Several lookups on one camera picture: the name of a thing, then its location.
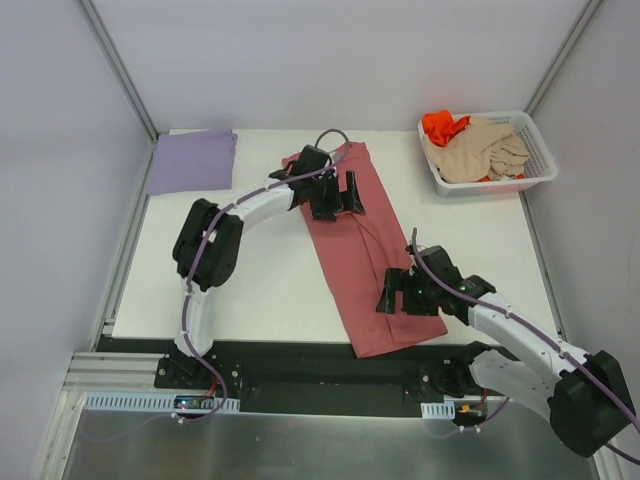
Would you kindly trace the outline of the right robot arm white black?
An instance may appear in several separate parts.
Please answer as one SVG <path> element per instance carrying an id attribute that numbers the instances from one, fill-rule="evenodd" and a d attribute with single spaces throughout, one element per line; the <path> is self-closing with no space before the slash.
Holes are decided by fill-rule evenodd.
<path id="1" fill-rule="evenodd" d="M 385 272 L 377 311 L 444 313 L 494 341 L 456 349 L 430 375 L 438 393 L 462 398 L 499 392 L 548 421 L 573 453 L 590 457 L 639 419 L 619 362 L 543 332 L 478 275 L 463 277 L 446 250 L 407 248 L 413 264 Z"/>

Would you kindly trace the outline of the pink t shirt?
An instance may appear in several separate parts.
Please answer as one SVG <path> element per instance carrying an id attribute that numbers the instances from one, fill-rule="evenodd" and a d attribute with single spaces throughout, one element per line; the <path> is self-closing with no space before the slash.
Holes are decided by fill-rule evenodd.
<path id="1" fill-rule="evenodd" d="M 381 355 L 447 334 L 439 315 L 376 310 L 386 271 L 412 265 L 407 240 L 364 143 L 351 144 L 338 171 L 355 173 L 365 214 L 341 213 L 336 221 L 323 222 L 312 218 L 307 204 L 301 212 L 356 356 Z"/>

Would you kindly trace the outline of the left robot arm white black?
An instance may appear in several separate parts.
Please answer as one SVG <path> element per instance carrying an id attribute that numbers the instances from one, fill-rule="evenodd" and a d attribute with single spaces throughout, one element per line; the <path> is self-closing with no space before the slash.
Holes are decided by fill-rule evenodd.
<path id="1" fill-rule="evenodd" d="M 196 200 L 172 250 L 183 285 L 179 331 L 157 364 L 157 388 L 216 389 L 213 371 L 217 291 L 234 273 L 242 236 L 263 221 L 303 205 L 314 219 L 335 222 L 342 213 L 363 215 L 353 170 L 338 173 L 353 144 L 327 152 L 316 144 L 269 174 L 260 187 L 226 206 Z"/>

